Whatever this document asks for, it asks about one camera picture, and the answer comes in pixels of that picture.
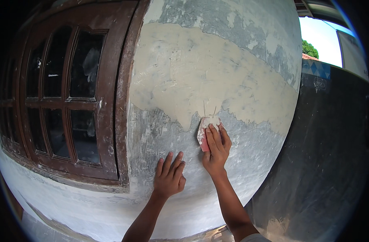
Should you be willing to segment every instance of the sanding block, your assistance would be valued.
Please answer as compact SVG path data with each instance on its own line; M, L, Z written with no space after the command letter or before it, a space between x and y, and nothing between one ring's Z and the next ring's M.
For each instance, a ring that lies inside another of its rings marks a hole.
M210 151L209 144L207 143L206 138L206 128L209 126L209 124L213 124L216 130L218 131L218 134L221 135L218 125L221 122L221 119L216 115L210 115L210 116L204 116L201 119L201 123L199 124L198 133L197 133L197 140L199 142L199 145L201 146L201 149L203 152Z

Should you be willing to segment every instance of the wooden window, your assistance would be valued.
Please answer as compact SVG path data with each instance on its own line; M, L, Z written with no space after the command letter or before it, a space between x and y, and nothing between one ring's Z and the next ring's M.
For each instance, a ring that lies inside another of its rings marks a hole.
M77 180L119 181L120 173L120 183L128 184L116 164L114 101L136 5L88 4L33 25L22 58L19 99L34 163Z
M5 150L65 178L128 186L128 81L148 3L49 10L17 34L0 82Z
M8 52L0 79L0 137L3 148L20 158L27 158L18 122L17 80L22 55L22 36L17 35Z

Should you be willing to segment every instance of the red roof tile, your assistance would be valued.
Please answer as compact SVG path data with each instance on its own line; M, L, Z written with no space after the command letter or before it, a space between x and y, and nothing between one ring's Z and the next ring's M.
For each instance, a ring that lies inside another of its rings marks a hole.
M316 61L320 61L319 59L317 59L315 57L312 57L312 56L309 56L307 54L302 53L302 55L303 55L303 59L305 59L305 60L316 60Z

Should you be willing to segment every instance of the window frame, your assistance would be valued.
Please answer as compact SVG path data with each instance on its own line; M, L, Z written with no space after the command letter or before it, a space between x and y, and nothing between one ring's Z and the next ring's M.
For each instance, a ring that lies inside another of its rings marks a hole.
M34 163L55 169L57 171L73 174L77 177L89 177L118 181L118 167L116 164L116 143L114 135L114 99L115 86L117 82L117 72L123 42L125 41L126 33L131 21L133 12L135 11L137 2L123 1L114 3L96 3L83 5L77 8L69 9L60 12L48 19L35 24L29 35L26 44L26 50L23 57L24 67L22 69L20 84L20 111L22 117L23 133L27 142L28 152ZM99 19L93 24L91 23L96 16L111 16L116 21L104 21ZM47 54L51 45L53 33L64 25L72 26L72 34L68 42L66 56L64 60L62 73L62 91L61 98L43 97L43 74L44 66L47 63ZM72 59L74 56L75 47L77 45L78 33L80 30L88 30L90 33L103 33L105 38L103 49L100 55L100 64L97 72L96 93L94 98L70 98L70 72ZM30 60L31 52L35 49L47 36L45 49L42 53L42 66L40 68L40 79L38 82L38 97L26 97L26 76L27 65ZM28 123L26 108L38 108L40 112L40 123L42 135L45 140L47 153L35 151L31 142L31 131ZM62 120L64 125L65 138L69 150L70 160L59 156L54 156L51 147L49 136L46 128L44 117L44 109L62 109ZM95 112L95 131L97 148L100 155L100 164L93 162L80 161L73 145L71 132L70 110L93 110ZM119 182L122 185L128 184L128 178Z
M21 123L19 122L18 112L18 95L20 66L22 62L23 49L25 45L26 35L24 33L17 34L13 40L13 45L7 53L5 63L3 65L2 75L0 76L0 138L3 149L16 157L27 159L25 142L20 132ZM11 64L14 62L14 69L10 73ZM8 114L8 109L12 108L13 120ZM16 131L16 140L14 139L12 128Z

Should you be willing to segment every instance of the green foliage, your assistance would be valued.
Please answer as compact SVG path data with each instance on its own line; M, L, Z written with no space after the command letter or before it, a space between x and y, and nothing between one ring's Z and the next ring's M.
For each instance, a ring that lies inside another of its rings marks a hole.
M312 44L309 44L307 41L302 39L302 47L304 54L319 59L318 51L312 46Z

